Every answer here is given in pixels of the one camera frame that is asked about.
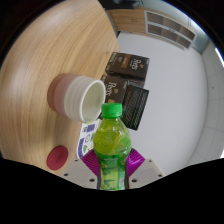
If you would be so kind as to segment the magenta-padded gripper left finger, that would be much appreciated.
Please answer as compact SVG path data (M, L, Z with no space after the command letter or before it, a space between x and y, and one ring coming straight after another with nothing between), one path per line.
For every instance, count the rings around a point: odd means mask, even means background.
M61 177L78 186L97 189L100 165L93 150L90 150L81 159L74 159Z

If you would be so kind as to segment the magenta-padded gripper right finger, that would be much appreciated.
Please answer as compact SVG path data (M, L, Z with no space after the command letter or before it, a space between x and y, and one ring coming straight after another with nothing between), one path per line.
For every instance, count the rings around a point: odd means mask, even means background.
M137 150L131 150L126 163L128 189L143 187L164 176L164 172L153 159L145 159Z

